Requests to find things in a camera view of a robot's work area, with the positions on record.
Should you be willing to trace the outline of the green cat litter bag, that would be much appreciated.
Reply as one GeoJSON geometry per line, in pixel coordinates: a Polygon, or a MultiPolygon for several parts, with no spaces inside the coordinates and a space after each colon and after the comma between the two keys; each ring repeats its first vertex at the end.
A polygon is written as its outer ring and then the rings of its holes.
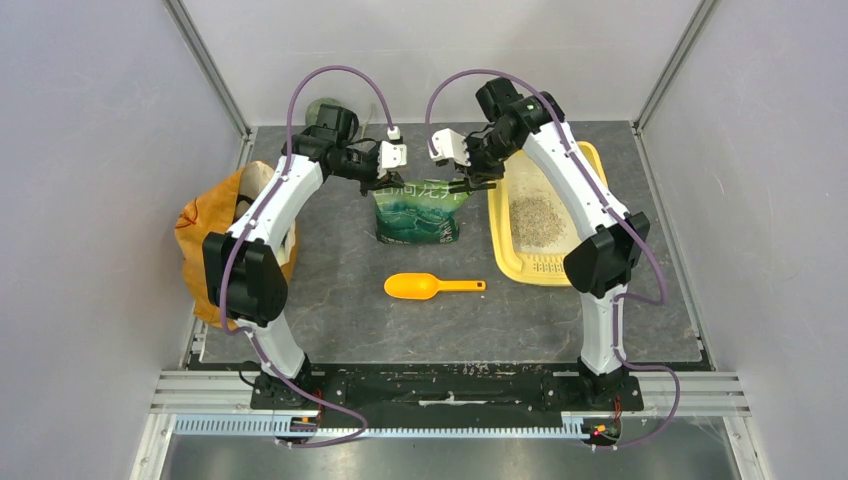
{"type": "Polygon", "coordinates": [[[384,244],[436,245],[456,242],[457,211],[470,193],[452,193],[445,180],[407,182],[373,193],[375,237],[384,244]]]}

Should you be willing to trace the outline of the orange plastic litter scoop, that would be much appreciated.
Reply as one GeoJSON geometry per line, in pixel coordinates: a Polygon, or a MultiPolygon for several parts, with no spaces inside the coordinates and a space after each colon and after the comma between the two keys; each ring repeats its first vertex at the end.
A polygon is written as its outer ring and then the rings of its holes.
{"type": "Polygon", "coordinates": [[[442,280],[430,273],[397,273],[384,282],[387,295],[404,300],[429,300],[439,293],[482,292],[483,280],[442,280]]]}

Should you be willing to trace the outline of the black bag clip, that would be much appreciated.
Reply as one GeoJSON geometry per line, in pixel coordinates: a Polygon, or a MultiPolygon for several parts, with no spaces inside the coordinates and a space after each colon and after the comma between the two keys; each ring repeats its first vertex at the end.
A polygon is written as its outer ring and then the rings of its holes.
{"type": "Polygon", "coordinates": [[[448,192],[453,194],[468,193],[476,191],[492,190],[497,187],[496,182],[472,182],[470,179],[464,178],[454,180],[448,183],[448,192]]]}

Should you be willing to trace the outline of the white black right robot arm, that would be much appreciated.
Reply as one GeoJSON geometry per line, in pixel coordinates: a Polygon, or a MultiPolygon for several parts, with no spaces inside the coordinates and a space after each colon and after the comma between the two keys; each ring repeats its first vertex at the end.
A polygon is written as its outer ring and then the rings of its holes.
{"type": "Polygon", "coordinates": [[[546,92],[521,95],[514,80],[501,74],[475,94],[489,122],[487,129],[465,138],[466,158],[454,192],[491,189],[505,173],[506,161],[523,152],[545,175],[569,212],[579,244],[563,269],[580,293],[583,346],[579,400],[601,409],[618,392],[625,355],[620,305],[632,270],[650,230],[643,213],[631,214],[603,184],[577,145],[564,113],[546,92]]]}

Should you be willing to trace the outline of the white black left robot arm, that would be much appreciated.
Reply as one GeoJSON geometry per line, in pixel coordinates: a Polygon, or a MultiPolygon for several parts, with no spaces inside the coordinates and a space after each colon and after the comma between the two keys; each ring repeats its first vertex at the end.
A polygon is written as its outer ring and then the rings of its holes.
{"type": "Polygon", "coordinates": [[[290,408],[307,405],[314,393],[307,362],[284,315],[289,285],[279,263],[295,240],[296,218],[330,177],[358,182],[362,194],[400,187],[407,148],[398,127],[383,140],[356,139],[358,118],[335,105],[320,107],[315,124],[284,144],[268,184],[224,233],[202,244],[207,293],[229,334],[244,333],[263,372],[279,378],[276,396],[290,408]]]}

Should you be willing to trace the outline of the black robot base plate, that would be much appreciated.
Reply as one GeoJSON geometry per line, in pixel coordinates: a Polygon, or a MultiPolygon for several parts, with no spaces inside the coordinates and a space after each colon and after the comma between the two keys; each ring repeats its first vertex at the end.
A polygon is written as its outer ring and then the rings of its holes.
{"type": "Polygon", "coordinates": [[[363,411],[382,404],[529,405],[541,411],[641,411],[638,379],[627,368],[595,375],[581,363],[311,364],[294,384],[363,411]]]}

